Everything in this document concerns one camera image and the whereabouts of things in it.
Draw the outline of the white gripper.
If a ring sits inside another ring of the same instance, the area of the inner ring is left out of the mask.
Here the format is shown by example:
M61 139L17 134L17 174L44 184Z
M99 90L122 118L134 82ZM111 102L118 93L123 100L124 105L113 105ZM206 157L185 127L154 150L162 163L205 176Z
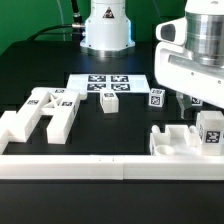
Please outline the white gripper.
M181 118L192 118L191 97L224 109L224 66L206 66L193 61L186 43L185 18L156 27L159 40L155 50L154 74L157 82L177 91Z

